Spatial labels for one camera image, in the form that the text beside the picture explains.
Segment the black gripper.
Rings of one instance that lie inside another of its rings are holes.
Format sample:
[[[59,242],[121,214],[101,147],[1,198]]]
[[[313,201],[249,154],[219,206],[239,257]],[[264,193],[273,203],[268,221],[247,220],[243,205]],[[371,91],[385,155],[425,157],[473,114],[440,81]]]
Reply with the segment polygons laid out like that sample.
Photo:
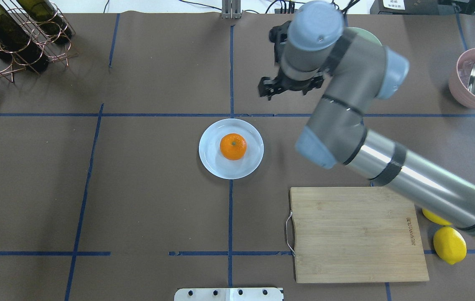
[[[306,95],[309,91],[321,88],[325,80],[323,71],[312,71],[310,75],[304,75],[303,80],[295,80],[289,77],[282,68],[282,55],[287,44],[287,33],[289,24],[284,23],[274,26],[269,31],[269,40],[274,44],[274,60],[275,65],[279,67],[279,71],[275,78],[262,77],[258,84],[259,97],[267,97],[268,101],[274,95],[281,94],[285,91],[301,91]]]

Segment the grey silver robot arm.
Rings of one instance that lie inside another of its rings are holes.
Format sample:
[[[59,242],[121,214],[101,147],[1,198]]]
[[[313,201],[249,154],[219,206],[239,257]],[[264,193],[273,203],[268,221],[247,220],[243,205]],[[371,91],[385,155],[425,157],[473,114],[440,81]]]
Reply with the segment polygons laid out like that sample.
[[[303,4],[269,39],[279,72],[260,79],[260,97],[306,94],[331,77],[296,142],[302,156],[325,169],[348,166],[475,239],[475,185],[363,123],[371,102],[388,99],[405,80],[405,57],[347,28],[342,12],[325,1]]]

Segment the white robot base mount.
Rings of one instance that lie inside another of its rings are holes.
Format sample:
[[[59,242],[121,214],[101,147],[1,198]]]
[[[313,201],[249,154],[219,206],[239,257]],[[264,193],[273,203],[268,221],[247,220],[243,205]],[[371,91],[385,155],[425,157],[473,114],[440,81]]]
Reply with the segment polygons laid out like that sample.
[[[283,289],[258,288],[183,288],[176,291],[175,301],[283,301]]]

